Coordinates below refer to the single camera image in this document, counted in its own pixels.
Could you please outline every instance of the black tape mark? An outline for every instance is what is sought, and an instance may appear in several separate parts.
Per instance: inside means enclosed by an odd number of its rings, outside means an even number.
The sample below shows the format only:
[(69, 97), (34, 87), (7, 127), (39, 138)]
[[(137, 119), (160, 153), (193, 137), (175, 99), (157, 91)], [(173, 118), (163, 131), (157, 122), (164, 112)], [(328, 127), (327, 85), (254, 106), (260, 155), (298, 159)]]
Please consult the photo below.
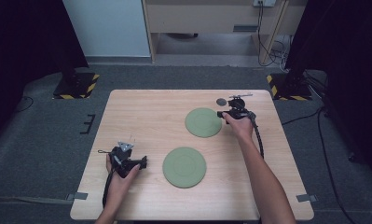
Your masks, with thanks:
[(88, 115), (88, 117), (92, 117), (92, 119), (90, 120), (90, 122), (84, 122), (84, 124), (88, 124), (88, 129), (86, 132), (81, 132), (80, 134), (89, 134), (90, 133), (90, 127), (92, 127), (92, 123), (93, 121), (95, 120), (95, 115)]

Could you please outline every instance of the black curtain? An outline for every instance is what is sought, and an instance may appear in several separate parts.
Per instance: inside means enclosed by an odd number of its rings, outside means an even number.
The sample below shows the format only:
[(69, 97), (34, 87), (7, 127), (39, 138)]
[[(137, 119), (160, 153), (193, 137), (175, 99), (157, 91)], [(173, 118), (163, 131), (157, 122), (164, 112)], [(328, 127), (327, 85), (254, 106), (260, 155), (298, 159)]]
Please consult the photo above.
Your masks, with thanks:
[[(318, 38), (309, 43), (322, 16)], [(310, 44), (308, 52), (302, 48)], [(372, 168), (372, 0), (320, 0), (307, 3), (289, 53), (287, 68), (326, 72), (324, 102), (351, 150)]]
[(0, 129), (32, 80), (88, 67), (62, 1), (0, 0)]

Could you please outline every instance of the round placemat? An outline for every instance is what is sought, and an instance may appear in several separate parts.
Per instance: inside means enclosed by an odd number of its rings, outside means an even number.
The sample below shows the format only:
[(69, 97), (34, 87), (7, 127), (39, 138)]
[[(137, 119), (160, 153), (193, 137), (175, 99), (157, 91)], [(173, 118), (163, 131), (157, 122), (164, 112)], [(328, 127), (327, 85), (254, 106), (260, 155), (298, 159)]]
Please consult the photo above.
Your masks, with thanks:
[(221, 130), (221, 119), (209, 108), (197, 108), (186, 116), (186, 128), (198, 137), (211, 137)]
[(162, 169), (171, 184), (187, 189), (196, 186), (203, 179), (206, 161), (196, 149), (178, 147), (166, 156)]

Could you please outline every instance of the electrical outlet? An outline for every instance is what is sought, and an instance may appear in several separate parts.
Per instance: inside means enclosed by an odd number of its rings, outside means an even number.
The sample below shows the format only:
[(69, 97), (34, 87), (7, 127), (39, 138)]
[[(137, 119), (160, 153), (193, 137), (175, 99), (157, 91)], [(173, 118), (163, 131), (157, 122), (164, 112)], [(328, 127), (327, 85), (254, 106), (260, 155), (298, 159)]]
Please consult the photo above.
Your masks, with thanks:
[(254, 0), (253, 6), (261, 7), (263, 5), (264, 7), (274, 7), (275, 3), (276, 0)]

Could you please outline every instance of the black and yellow hazard tape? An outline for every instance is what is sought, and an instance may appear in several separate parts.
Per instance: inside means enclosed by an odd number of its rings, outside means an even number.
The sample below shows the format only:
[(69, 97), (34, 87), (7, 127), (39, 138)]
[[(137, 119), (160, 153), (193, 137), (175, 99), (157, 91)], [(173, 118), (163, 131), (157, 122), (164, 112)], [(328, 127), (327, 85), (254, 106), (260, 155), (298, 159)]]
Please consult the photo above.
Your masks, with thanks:
[(298, 100), (298, 101), (306, 101), (311, 100), (311, 97), (309, 96), (297, 96), (297, 95), (291, 95), (291, 96), (281, 96), (278, 92), (278, 88), (276, 87), (272, 76), (267, 76), (267, 81), (269, 83), (270, 89), (272, 91), (272, 98), (275, 100)]
[(94, 74), (85, 92), (82, 92), (79, 94), (72, 94), (72, 93), (58, 94), (58, 95), (54, 95), (53, 99), (71, 100), (71, 99), (89, 98), (90, 95), (92, 94), (93, 89), (95, 88), (96, 82), (98, 81), (98, 77), (99, 77), (98, 74)]

